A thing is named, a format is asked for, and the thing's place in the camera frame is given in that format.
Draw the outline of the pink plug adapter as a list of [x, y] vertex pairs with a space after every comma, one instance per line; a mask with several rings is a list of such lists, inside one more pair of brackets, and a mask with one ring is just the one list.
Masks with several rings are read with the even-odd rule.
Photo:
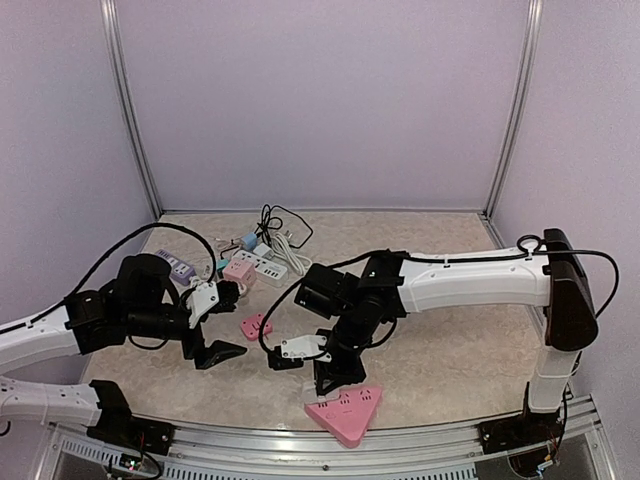
[[244, 337], [248, 341], [257, 341], [260, 333], [260, 326], [264, 318], [263, 313], [255, 313], [243, 319], [240, 323], [240, 329]]

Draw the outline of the pink triangular power strip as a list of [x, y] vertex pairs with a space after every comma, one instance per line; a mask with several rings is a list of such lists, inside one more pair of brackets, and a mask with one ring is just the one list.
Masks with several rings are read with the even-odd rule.
[[337, 399], [305, 405], [304, 411], [342, 446], [354, 449], [367, 433], [382, 396], [379, 386], [354, 387], [343, 390]]

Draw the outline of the white plug adapter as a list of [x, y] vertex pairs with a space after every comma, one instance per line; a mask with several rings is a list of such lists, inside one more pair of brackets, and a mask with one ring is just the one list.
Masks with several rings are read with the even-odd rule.
[[317, 393], [314, 382], [305, 382], [302, 385], [301, 399], [305, 405], [314, 405], [329, 401], [326, 395]]

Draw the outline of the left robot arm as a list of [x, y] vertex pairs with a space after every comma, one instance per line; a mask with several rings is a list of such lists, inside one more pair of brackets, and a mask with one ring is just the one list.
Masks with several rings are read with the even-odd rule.
[[201, 325], [208, 316], [232, 312], [240, 293], [236, 283], [194, 279], [184, 293], [173, 284], [170, 263], [154, 254], [125, 257], [116, 277], [97, 290], [80, 283], [44, 311], [1, 327], [1, 420], [75, 424], [89, 437], [153, 453], [168, 450], [174, 426], [143, 419], [113, 381], [61, 385], [17, 381], [10, 372], [61, 357], [88, 355], [121, 346], [135, 337], [161, 345], [180, 344], [185, 360], [207, 370], [246, 353], [222, 340], [207, 344]]

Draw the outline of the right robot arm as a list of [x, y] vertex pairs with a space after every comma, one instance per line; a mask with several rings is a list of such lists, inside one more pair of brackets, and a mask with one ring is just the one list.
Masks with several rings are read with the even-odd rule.
[[376, 347], [373, 337], [384, 323], [449, 307], [540, 308], [546, 319], [542, 347], [522, 412], [511, 423], [512, 436], [531, 444], [558, 417], [581, 353], [599, 333], [604, 310], [594, 306], [580, 261], [586, 256], [616, 263], [605, 252], [573, 248], [557, 228], [524, 235], [502, 250], [425, 255], [384, 249], [330, 265], [314, 263], [286, 292], [308, 311], [335, 318], [335, 325], [277, 347], [263, 338], [258, 342], [273, 370], [313, 362], [316, 392], [325, 395], [364, 380], [362, 353]]

